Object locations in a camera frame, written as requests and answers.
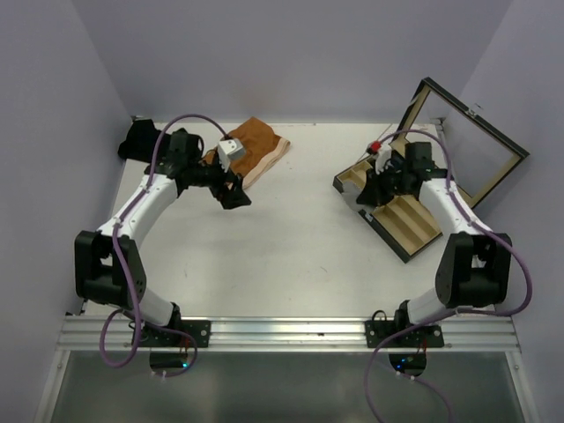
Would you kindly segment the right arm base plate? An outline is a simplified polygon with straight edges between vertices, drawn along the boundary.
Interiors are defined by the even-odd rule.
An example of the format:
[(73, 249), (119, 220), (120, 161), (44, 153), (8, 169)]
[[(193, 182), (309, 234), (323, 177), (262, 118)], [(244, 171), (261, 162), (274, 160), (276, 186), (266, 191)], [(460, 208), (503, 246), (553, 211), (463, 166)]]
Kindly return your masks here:
[(382, 348), (442, 348), (445, 346), (442, 328), (439, 325), (398, 330), (391, 320), (366, 320), (364, 330), (367, 347), (372, 349), (388, 338), (390, 340)]

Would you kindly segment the grey underwear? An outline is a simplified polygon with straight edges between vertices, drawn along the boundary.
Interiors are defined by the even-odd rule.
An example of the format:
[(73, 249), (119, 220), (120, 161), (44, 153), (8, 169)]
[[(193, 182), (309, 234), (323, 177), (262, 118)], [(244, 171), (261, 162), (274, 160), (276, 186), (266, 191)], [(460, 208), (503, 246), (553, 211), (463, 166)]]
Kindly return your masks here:
[(342, 188), (343, 191), (341, 195), (347, 206), (354, 212), (362, 210), (363, 205), (357, 203), (357, 198), (361, 193), (361, 189), (352, 181), (343, 182)]

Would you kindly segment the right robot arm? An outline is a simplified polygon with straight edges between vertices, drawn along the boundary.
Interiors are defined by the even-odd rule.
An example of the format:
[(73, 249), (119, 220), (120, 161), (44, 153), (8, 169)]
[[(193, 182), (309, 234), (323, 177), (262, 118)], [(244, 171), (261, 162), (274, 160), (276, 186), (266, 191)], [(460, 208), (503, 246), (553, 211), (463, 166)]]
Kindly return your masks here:
[(428, 142), (415, 142), (399, 154), (373, 142), (366, 184), (359, 205), (384, 206), (395, 197), (415, 197), (432, 215), (446, 237), (434, 287), (406, 300), (392, 325), (400, 345), (414, 345), (424, 335), (422, 322), (456, 308), (487, 308), (505, 300), (511, 244), (506, 234), (485, 226), (465, 203), (448, 167), (438, 167)]

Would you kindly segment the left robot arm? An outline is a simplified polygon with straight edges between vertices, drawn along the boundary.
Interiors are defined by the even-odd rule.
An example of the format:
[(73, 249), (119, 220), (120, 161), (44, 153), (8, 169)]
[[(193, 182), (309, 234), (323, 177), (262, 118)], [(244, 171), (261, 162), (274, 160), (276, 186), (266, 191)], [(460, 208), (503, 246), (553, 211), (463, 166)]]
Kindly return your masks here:
[(218, 142), (211, 162), (206, 162), (200, 137), (175, 131), (165, 154), (149, 165), (116, 215), (97, 230), (76, 237), (78, 296), (131, 312), (153, 324), (152, 335), (161, 344), (177, 344), (183, 325), (174, 303), (148, 288), (139, 249), (164, 210), (190, 187), (207, 188), (226, 210), (249, 205), (242, 178), (231, 168), (232, 161), (245, 153), (241, 141), (229, 137)]

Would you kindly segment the brown underwear cream waistband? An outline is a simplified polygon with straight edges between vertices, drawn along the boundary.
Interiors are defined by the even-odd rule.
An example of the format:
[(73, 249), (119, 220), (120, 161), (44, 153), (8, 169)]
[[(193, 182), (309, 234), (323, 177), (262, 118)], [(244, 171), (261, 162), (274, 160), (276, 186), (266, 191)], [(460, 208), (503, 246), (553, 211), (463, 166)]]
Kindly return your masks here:
[(234, 130), (230, 137), (239, 139), (246, 154), (231, 164), (231, 169), (243, 177), (242, 187), (248, 189), (272, 168), (290, 149), (290, 141), (275, 133), (267, 123), (250, 117)]

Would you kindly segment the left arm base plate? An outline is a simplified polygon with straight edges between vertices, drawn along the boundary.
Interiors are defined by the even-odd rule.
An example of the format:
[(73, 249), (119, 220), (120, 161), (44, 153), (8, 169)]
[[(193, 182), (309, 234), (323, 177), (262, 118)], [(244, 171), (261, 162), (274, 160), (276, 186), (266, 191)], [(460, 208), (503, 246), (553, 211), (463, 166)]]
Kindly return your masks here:
[(182, 319), (175, 328), (153, 328), (146, 323), (141, 331), (142, 348), (207, 348), (212, 333), (212, 322), (204, 319)]

